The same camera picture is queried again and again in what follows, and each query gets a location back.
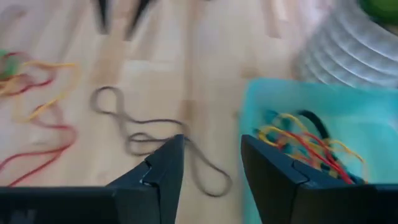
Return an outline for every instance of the black cable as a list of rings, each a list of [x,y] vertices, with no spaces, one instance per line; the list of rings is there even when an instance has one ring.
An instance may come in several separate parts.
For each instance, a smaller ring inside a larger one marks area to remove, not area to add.
[[[115,94],[115,96],[116,96],[116,112],[105,111],[105,110],[102,110],[98,106],[98,96],[104,90],[109,90]],[[170,138],[159,139],[159,138],[155,138],[145,132],[129,134],[127,131],[127,127],[126,127],[127,122],[136,123],[136,124],[172,123],[172,124],[177,124],[177,125],[181,126],[183,134],[188,134],[188,131],[189,131],[188,126],[186,124],[184,124],[181,121],[174,120],[174,119],[150,119],[150,120],[146,120],[146,121],[139,121],[139,120],[132,118],[124,110],[124,94],[123,94],[123,92],[120,89],[113,87],[113,86],[104,86],[104,87],[101,87],[101,88],[95,90],[90,97],[90,106],[91,106],[91,109],[94,110],[95,112],[97,112],[99,114],[109,115],[115,120],[115,122],[117,122],[120,135],[125,139],[124,140],[124,148],[125,148],[126,152],[132,156],[146,156],[146,155],[152,154],[154,152],[154,151],[150,151],[150,152],[133,151],[131,148],[131,144],[133,142],[136,142],[136,143],[145,143],[145,142],[162,143],[162,142],[166,142]],[[193,152],[192,153],[192,163],[191,163],[192,177],[193,177],[193,181],[197,185],[198,189],[202,193],[204,193],[205,195],[210,196],[210,197],[222,197],[222,196],[226,195],[231,190],[231,187],[233,184],[231,176],[229,176],[224,170],[218,168],[213,163],[211,163],[209,161],[209,159],[206,158],[206,156],[203,154],[203,152],[201,150],[199,150],[197,145],[190,138],[185,137],[185,142],[186,142],[186,145],[188,146],[188,148],[191,149]],[[203,184],[200,181],[200,178],[198,176],[198,167],[197,167],[197,161],[196,161],[197,158],[201,159],[206,165],[208,165],[209,167],[211,167],[212,169],[214,169],[215,171],[219,172],[221,175],[224,176],[226,185],[225,185],[225,188],[220,193],[209,192],[203,186]]]

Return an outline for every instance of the teal plastic bin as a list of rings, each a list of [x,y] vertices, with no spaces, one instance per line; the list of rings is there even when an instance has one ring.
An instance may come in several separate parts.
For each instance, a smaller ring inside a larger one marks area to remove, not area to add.
[[[254,128],[266,124],[264,113],[267,110],[314,112],[332,139],[342,141],[366,160],[370,183],[398,183],[398,91],[260,78],[247,86],[240,134],[254,136]],[[362,176],[359,161],[341,159],[347,161],[345,165],[350,172]],[[243,221],[245,224],[261,223],[246,179]]]

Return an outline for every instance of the black device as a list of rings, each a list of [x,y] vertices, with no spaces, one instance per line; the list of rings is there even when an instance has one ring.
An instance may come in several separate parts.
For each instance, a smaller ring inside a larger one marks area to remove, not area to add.
[[[398,223],[396,184],[346,184],[250,135],[241,154],[264,224]]]
[[[105,187],[1,187],[1,224],[173,224],[183,176],[176,135]]]

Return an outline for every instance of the yellow wire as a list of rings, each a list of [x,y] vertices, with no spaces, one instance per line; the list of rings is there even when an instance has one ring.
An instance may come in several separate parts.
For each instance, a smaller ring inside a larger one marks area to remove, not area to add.
[[[300,129],[302,132],[308,132],[308,129],[305,127],[305,125],[295,116],[291,115],[291,114],[280,114],[278,115],[271,123],[275,124],[275,121],[279,121],[277,119],[279,118],[288,118],[290,120],[292,120]],[[266,126],[265,128],[260,129],[259,132],[259,139],[264,141],[265,143],[267,143],[270,146],[274,146],[277,147],[278,144],[270,141],[267,139],[267,134],[269,134],[271,131],[275,131],[279,134],[284,135],[285,137],[291,138],[293,139],[296,143],[299,143],[291,134],[289,134],[286,131],[283,131],[275,126]],[[319,150],[322,150],[323,148],[321,146],[319,146],[318,144],[315,144],[311,141],[309,141],[309,138],[302,138],[309,146],[312,146],[312,148],[315,150],[317,150],[319,152]],[[351,154],[354,155],[355,157],[357,157],[361,163],[363,164],[363,175],[364,175],[364,181],[365,183],[368,182],[368,167],[367,167],[367,163],[366,161],[356,152],[352,151],[351,149],[349,149],[346,145],[344,145],[341,141],[337,141],[337,140],[326,140],[328,144],[332,145],[332,144],[338,144],[339,146],[341,146],[343,148],[343,150],[347,153],[347,154]],[[329,151],[333,152],[334,149],[331,147],[326,147]]]
[[[15,96],[16,99],[15,99],[15,103],[14,103],[13,117],[16,121],[21,122],[21,123],[26,123],[26,122],[31,121],[32,119],[36,118],[39,114],[43,113],[49,106],[64,99],[65,97],[67,97],[70,94],[70,92],[72,92],[73,89],[76,88],[76,86],[79,82],[79,79],[81,77],[80,68],[79,68],[79,66],[77,66],[74,63],[46,63],[46,62],[41,62],[38,60],[31,60],[31,61],[25,62],[21,65],[17,75],[13,76],[10,80],[8,80],[6,82],[0,83],[0,85],[5,85],[4,88],[0,90],[0,96],[3,94],[6,94],[14,87],[16,80],[21,75],[21,70],[27,66],[37,66],[37,67],[44,67],[44,68],[49,68],[49,69],[71,67],[73,69],[73,77],[72,77],[70,83],[67,85],[67,87],[63,91],[61,91],[55,98],[46,102],[40,108],[35,110],[27,118],[23,118],[23,116],[20,114],[20,112],[22,111],[22,97],[21,97],[21,95],[16,95]]]

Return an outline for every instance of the light wood floor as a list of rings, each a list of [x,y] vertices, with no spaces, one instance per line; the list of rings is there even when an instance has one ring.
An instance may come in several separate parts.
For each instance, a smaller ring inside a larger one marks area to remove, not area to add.
[[[78,142],[19,185],[105,185],[143,160],[124,152],[111,118],[90,110],[93,90],[113,85],[125,93],[131,116],[187,122],[206,156],[234,180],[229,195],[208,198],[195,188],[187,157],[177,223],[241,223],[238,118],[245,84],[256,77],[293,78],[294,56],[330,1],[158,0],[129,42],[123,41],[124,31],[136,2],[113,2],[111,33],[100,35],[92,2],[0,1],[1,48],[48,62],[79,63],[83,71],[78,88],[61,102],[67,123],[78,129]],[[31,72],[38,79],[44,76]],[[49,100],[68,79],[68,70],[62,70],[53,86],[26,94],[24,113]],[[100,103],[115,109],[110,94],[103,94]],[[167,137],[177,128],[131,125],[129,130]],[[0,103],[0,159],[38,150],[56,138],[51,131],[13,122],[10,100]],[[46,159],[13,162],[0,173],[0,184]],[[202,165],[200,176],[209,189],[223,187],[222,177]]]

